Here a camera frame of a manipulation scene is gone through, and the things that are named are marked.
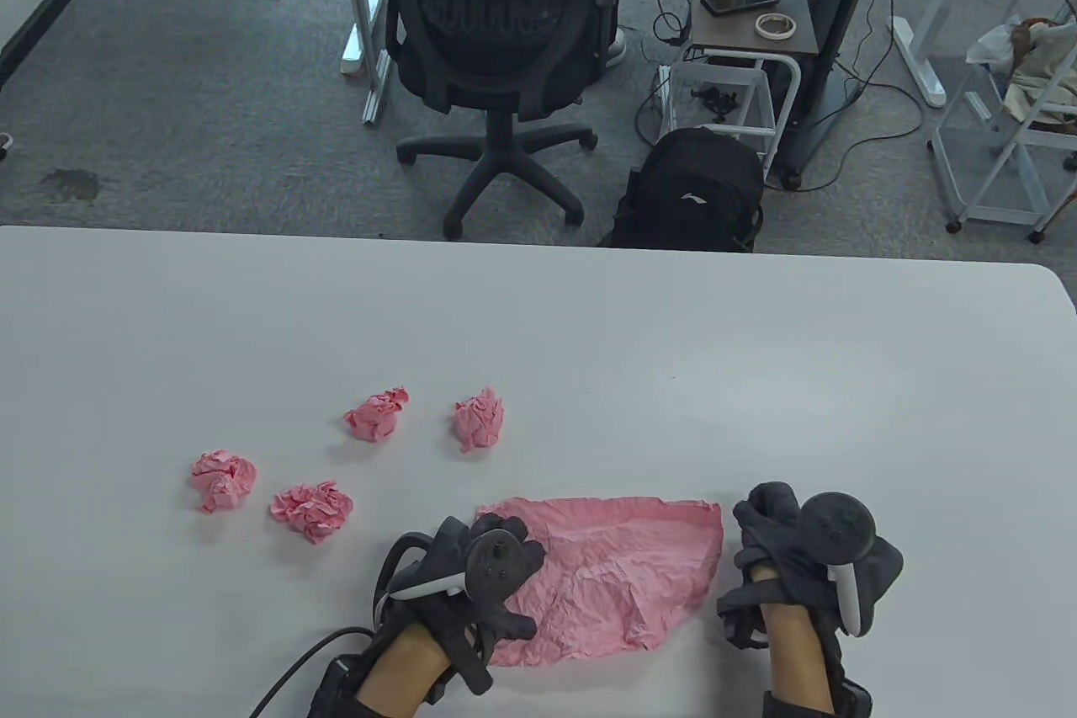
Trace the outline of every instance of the floor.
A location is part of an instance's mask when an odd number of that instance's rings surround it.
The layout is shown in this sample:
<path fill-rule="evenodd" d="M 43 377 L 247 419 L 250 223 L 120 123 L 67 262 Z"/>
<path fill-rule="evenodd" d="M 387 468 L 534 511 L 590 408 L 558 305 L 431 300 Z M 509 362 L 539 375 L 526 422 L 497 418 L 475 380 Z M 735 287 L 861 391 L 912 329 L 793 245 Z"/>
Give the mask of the floor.
<path fill-rule="evenodd" d="M 1031 14 L 1052 14 L 1038 0 Z M 681 11 L 684 0 L 663 0 Z M 862 14 L 869 0 L 864 0 Z M 894 0 L 915 18 L 925 0 Z M 1005 0 L 953 0 L 938 52 L 961 56 L 996 25 Z M 858 67 L 889 42 L 889 0 L 871 10 L 875 33 Z M 565 229 L 559 211 L 522 183 L 498 180 L 465 221 L 473 241 L 593 244 L 609 229 L 628 169 L 646 147 L 632 114 L 653 65 L 672 50 L 651 33 L 655 0 L 621 0 L 630 50 L 589 88 L 579 118 L 600 137 L 595 153 L 575 144 L 542 153 L 543 164 L 581 195 L 587 221 Z M 338 72 L 348 0 L 74 0 L 0 91 L 0 130 L 17 147 L 0 164 L 0 222 L 143 229 L 211 229 L 358 238 L 440 238 L 442 214 L 467 164 L 394 159 L 393 143 L 416 133 L 480 130 L 477 113 L 426 110 L 393 82 L 376 129 L 360 115 L 362 82 Z M 867 31 L 858 15 L 850 60 Z M 960 59 L 943 60 L 950 68 Z M 893 52 L 877 74 L 912 88 Z M 842 152 L 863 137 L 899 132 L 920 111 L 899 94 L 871 88 L 841 118 L 805 184 L 824 183 Z M 768 192 L 760 252 L 1031 261 L 1052 268 L 1077 295 L 1077 216 L 1062 219 L 1041 245 L 1012 226 L 970 223 L 943 229 L 937 177 L 924 128 L 871 142 L 817 194 Z M 654 126 L 644 117 L 644 126 Z"/>

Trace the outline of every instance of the chair base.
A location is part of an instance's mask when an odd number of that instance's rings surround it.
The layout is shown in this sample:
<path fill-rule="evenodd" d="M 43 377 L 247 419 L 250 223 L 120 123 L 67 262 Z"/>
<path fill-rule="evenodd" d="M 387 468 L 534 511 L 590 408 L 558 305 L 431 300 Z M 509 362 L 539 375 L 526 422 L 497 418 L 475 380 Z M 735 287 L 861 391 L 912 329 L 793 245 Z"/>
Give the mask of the chair base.
<path fill-rule="evenodd" d="M 396 159 L 404 165 L 415 165 L 416 156 L 434 155 L 477 163 L 445 214 L 445 237 L 448 241 L 457 241 L 464 234 L 463 219 L 475 199 L 500 174 L 523 180 L 564 210 L 565 225 L 581 226 L 584 223 L 583 203 L 557 177 L 529 156 L 550 145 L 571 141 L 577 141 L 592 152 L 599 137 L 588 126 L 576 125 L 544 126 L 542 129 L 514 132 L 512 113 L 488 111 L 485 137 L 409 137 L 396 144 Z"/>

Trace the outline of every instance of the pink tissue paper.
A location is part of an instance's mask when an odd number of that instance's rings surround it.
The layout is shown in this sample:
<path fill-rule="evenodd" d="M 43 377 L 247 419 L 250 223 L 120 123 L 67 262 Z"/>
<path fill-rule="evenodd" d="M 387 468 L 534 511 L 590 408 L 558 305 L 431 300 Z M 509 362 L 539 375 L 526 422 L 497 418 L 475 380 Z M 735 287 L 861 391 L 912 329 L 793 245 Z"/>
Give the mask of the pink tissue paper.
<path fill-rule="evenodd" d="M 348 521 L 354 503 L 340 492 L 335 480 L 320 485 L 296 485 L 280 492 L 269 505 L 269 516 L 320 545 Z"/>
<path fill-rule="evenodd" d="M 387 390 L 381 395 L 366 398 L 358 409 L 348 411 L 344 419 L 351 427 L 351 434 L 360 440 L 377 444 L 396 431 L 396 413 L 409 399 L 404 388 Z"/>
<path fill-rule="evenodd" d="M 254 490 L 258 470 L 249 460 L 219 450 L 205 453 L 191 467 L 191 483 L 201 492 L 201 510 L 235 510 Z"/>
<path fill-rule="evenodd" d="M 456 422 L 457 434 L 463 444 L 461 452 L 488 449 L 501 438 L 505 408 L 492 388 L 485 388 L 474 398 L 457 405 Z"/>
<path fill-rule="evenodd" d="M 507 499 L 480 513 L 523 519 L 546 563 L 505 604 L 534 639 L 501 643 L 491 664 L 537 667 L 654 650 L 702 605 L 722 554 L 722 510 L 655 498 Z"/>

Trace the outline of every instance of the tape roll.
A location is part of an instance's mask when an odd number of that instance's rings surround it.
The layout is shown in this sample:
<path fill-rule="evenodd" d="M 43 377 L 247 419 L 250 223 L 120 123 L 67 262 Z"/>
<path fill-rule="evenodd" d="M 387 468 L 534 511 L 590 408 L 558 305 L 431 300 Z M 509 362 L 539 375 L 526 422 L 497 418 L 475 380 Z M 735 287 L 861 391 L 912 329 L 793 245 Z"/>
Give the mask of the tape roll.
<path fill-rule="evenodd" d="M 758 17 L 755 17 L 755 32 L 765 40 L 788 40 L 793 33 L 797 32 L 797 23 L 788 14 L 771 11 L 769 14 L 759 14 Z"/>

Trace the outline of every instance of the black backpack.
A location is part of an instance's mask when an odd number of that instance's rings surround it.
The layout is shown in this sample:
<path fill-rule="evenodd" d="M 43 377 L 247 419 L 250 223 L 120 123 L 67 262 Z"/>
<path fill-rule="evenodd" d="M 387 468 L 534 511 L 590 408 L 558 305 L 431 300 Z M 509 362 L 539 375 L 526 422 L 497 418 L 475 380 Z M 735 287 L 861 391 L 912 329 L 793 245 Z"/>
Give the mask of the black backpack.
<path fill-rule="evenodd" d="M 673 129 L 630 172 L 613 230 L 599 245 L 751 253 L 761 199 L 754 149 L 710 129 Z"/>

